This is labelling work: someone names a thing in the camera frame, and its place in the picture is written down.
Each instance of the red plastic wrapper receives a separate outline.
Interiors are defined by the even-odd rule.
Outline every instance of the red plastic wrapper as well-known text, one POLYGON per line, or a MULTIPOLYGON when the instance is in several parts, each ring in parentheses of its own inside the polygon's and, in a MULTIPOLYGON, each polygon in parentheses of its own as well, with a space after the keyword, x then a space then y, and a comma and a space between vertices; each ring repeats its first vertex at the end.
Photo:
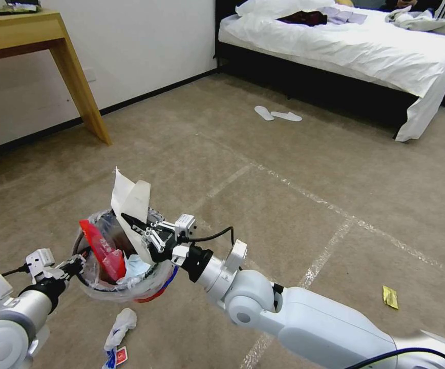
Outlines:
POLYGON ((94 252, 96 259, 109 277, 115 282, 123 278, 126 273, 122 250, 113 249, 103 237, 101 231, 88 220, 79 221, 89 246, 94 252))

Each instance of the table leg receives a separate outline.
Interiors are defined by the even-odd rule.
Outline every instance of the table leg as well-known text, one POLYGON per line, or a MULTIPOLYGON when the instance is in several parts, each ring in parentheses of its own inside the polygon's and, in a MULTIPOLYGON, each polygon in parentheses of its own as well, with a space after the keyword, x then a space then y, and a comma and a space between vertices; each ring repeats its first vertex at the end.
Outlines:
POLYGON ((50 52, 84 124, 100 140, 111 145, 110 135, 104 125, 86 76, 84 76, 77 54, 61 19, 60 23, 65 37, 56 40, 50 47, 50 52))

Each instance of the electrical outlet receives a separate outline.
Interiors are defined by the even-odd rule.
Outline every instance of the electrical outlet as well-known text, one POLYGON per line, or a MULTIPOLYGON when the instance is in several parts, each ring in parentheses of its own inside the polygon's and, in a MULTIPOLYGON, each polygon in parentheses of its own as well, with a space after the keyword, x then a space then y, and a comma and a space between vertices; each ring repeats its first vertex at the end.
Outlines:
POLYGON ((96 72, 93 68, 84 68, 84 75, 86 76, 86 81, 88 82, 96 80, 96 72))

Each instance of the pillow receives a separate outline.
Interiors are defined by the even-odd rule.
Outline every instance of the pillow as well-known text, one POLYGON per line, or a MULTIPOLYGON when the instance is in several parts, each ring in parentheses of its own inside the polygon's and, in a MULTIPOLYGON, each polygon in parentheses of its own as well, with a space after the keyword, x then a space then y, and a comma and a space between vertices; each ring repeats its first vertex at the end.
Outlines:
POLYGON ((247 0, 236 7, 236 13, 239 16, 254 14, 277 19, 300 10, 312 11, 334 4, 334 0, 247 0))

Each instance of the wooden table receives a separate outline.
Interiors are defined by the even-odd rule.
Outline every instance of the wooden table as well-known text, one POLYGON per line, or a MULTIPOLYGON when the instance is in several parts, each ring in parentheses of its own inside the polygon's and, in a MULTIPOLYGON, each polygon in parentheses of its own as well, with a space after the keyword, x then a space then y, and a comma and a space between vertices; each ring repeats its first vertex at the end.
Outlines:
POLYGON ((86 127, 111 145, 98 106, 86 81, 79 59, 60 13, 43 10, 36 14, 0 16, 0 58, 50 50, 86 127))

